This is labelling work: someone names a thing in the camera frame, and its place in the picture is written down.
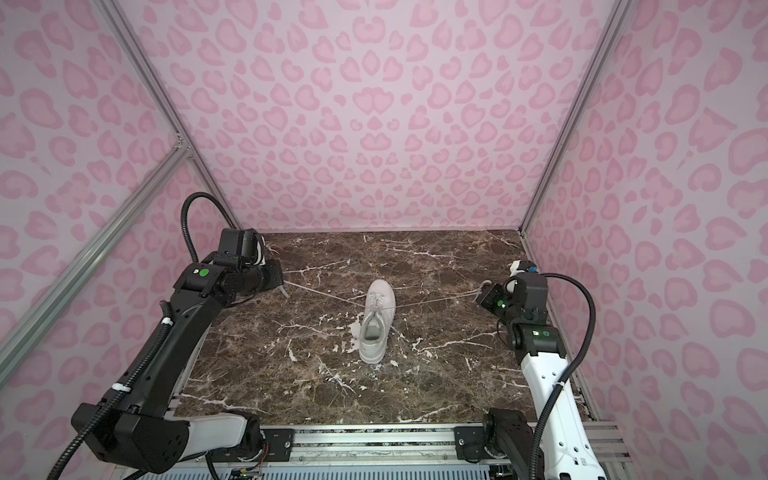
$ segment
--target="white sneaker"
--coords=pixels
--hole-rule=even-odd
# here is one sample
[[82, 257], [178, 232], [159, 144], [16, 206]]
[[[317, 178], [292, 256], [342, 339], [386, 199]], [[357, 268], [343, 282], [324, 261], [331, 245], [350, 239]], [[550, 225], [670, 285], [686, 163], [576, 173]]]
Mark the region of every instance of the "white sneaker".
[[385, 280], [374, 280], [368, 288], [366, 312], [360, 326], [360, 359], [379, 363], [386, 352], [389, 328], [395, 319], [395, 291]]

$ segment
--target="pink heart pattern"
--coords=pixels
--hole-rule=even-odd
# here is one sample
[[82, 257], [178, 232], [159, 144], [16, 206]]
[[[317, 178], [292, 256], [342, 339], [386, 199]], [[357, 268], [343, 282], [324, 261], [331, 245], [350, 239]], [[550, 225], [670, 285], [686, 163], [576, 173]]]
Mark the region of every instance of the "pink heart pattern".
[[611, 7], [540, 3], [122, 2], [241, 221], [272, 231], [519, 226]]
[[[184, 198], [198, 190], [203, 190], [200, 178], [182, 165], [0, 392], [3, 478], [45, 475], [74, 435], [71, 413], [80, 402], [97, 402], [133, 361], [160, 319], [158, 301], [168, 298], [172, 282], [189, 263], [178, 215]], [[62, 226], [61, 215], [40, 215], [26, 227], [35, 233], [32, 238], [68, 233], [56, 228]], [[216, 247], [224, 223], [213, 206], [193, 204], [189, 224], [200, 252]], [[4, 333], [15, 319], [8, 317], [10, 310], [0, 312]], [[111, 468], [82, 449], [68, 474], [98, 480]]]
[[[91, 3], [8, 2], [2, 18], [0, 298], [9, 325], [173, 139]], [[0, 343], [10, 331], [0, 329]]]
[[[768, 475], [768, 10], [747, 3], [639, 2], [529, 237], [595, 296], [584, 376], [648, 480]], [[551, 286], [578, 347], [585, 303]]]

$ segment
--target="pink patterned wall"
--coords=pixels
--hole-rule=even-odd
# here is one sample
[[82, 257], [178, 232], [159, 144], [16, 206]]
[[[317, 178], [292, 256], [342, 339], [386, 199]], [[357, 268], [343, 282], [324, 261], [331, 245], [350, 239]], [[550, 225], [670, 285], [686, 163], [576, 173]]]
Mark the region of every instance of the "pink patterned wall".
[[643, 0], [529, 239], [645, 478], [768, 476], [766, 205], [768, 4]]
[[88, 0], [0, 5], [0, 343], [169, 150]]
[[516, 227], [613, 0], [126, 0], [260, 230]]
[[[74, 437], [69, 419], [80, 402], [97, 402], [136, 356], [160, 320], [157, 303], [190, 262], [179, 212], [201, 189], [183, 165], [0, 392], [0, 478], [44, 478]], [[216, 248], [223, 227], [210, 204], [192, 205], [201, 255]], [[83, 447], [62, 478], [98, 480], [113, 467]]]

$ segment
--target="white cable tie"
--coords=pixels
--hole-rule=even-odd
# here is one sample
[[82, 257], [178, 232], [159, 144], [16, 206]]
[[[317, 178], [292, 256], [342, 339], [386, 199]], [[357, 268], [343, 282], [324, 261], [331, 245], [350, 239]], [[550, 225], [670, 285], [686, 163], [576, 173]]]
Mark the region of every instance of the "white cable tie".
[[113, 390], [117, 390], [119, 392], [130, 392], [131, 391], [131, 387], [125, 386], [122, 383], [113, 383], [112, 384], [112, 389]]

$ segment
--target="diagonal metal bar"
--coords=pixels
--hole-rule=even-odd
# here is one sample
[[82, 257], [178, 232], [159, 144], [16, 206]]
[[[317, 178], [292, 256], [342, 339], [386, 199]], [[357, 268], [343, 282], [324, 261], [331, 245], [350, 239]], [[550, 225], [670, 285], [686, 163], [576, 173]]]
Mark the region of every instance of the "diagonal metal bar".
[[144, 52], [144, 48], [141, 47], [136, 32], [125, 16], [125, 12], [123, 12], [123, 9], [118, 4], [118, 1], [94, 0], [94, 3], [104, 16], [104, 20], [106, 20], [112, 30], [115, 39], [123, 48], [123, 52], [133, 64], [136, 73], [147, 89], [147, 93], [154, 99], [159, 112], [163, 115], [163, 118], [168, 123], [171, 130], [174, 131], [177, 139], [183, 141], [187, 145], [187, 148], [190, 149], [194, 166], [206, 188], [222, 203], [224, 209], [235, 223], [235, 226], [240, 228], [240, 222], [237, 219], [237, 215], [233, 212], [227, 197], [224, 196], [219, 184], [208, 169], [204, 157], [197, 148], [194, 139], [184, 126], [184, 122], [181, 120], [181, 116], [171, 101], [170, 95], [163, 86], [160, 75], [157, 74], [157, 71], [147, 57], [146, 52]]
[[637, 0], [617, 0], [611, 13], [608, 15], [608, 20], [605, 24], [605, 28], [603, 28], [603, 33], [598, 41], [598, 46], [595, 48], [594, 54], [587, 66], [586, 73], [584, 74], [584, 80], [579, 85], [574, 101], [571, 104], [571, 109], [565, 116], [565, 122], [554, 142], [554, 147], [547, 159], [544, 173], [541, 175], [541, 178], [536, 185], [536, 190], [534, 190], [531, 204], [528, 205], [528, 209], [523, 216], [519, 229], [521, 236], [526, 234], [531, 223], [533, 223], [536, 212], [541, 206], [541, 202], [544, 200], [547, 188], [552, 182], [554, 172], [557, 170], [558, 165], [565, 155], [568, 148], [568, 142], [570, 142], [571, 137], [573, 137], [573, 133], [576, 131], [579, 121], [587, 110], [592, 92], [594, 92], [594, 89], [598, 86], [598, 83], [600, 83], [603, 72], [605, 71], [608, 62], [611, 60], [611, 56], [621, 38], [621, 33], [624, 31], [624, 28], [632, 16], [635, 3], [637, 3]]
[[120, 243], [156, 194], [190, 157], [176, 146], [159, 163], [135, 192], [123, 203], [106, 226], [83, 248], [69, 268], [51, 286], [48, 294], [18, 321], [16, 330], [0, 346], [0, 389], [45, 337], [56, 319], [88, 283], [91, 275]]

